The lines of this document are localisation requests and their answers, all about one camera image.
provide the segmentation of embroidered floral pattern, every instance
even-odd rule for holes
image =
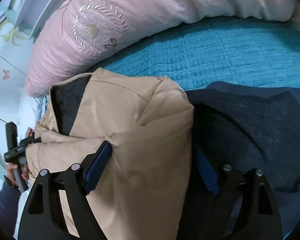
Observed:
[[[74,20],[73,35],[79,48],[92,56],[115,48],[119,39],[128,31],[127,24],[111,4],[91,2],[79,9]]]
[[[85,42],[96,46],[103,46],[110,39],[107,23],[93,14],[81,18],[78,32]]]

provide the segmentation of white furniture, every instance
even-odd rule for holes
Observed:
[[[36,39],[45,22],[65,0],[7,0],[2,6],[7,19]]]

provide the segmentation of teal textured blanket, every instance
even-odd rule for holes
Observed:
[[[147,37],[92,68],[168,76],[184,90],[214,81],[300,88],[300,33],[288,23],[205,18]]]

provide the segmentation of sleeve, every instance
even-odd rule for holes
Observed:
[[[3,183],[0,191],[0,222],[11,235],[17,223],[20,195],[18,189],[10,187],[6,181]]]

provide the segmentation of metal rivet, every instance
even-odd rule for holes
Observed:
[[[257,174],[258,176],[262,176],[262,175],[263,175],[263,171],[262,171],[262,170],[256,170],[256,174]]]
[[[226,164],[226,165],[223,166],[223,169],[225,171],[231,171],[232,167],[229,164]]]
[[[46,169],[40,171],[41,176],[47,175],[47,173],[48,173],[48,171]]]
[[[80,169],[80,164],[78,164],[78,163],[73,164],[73,165],[71,166],[71,169],[72,169],[73,171],[77,171],[78,169]]]

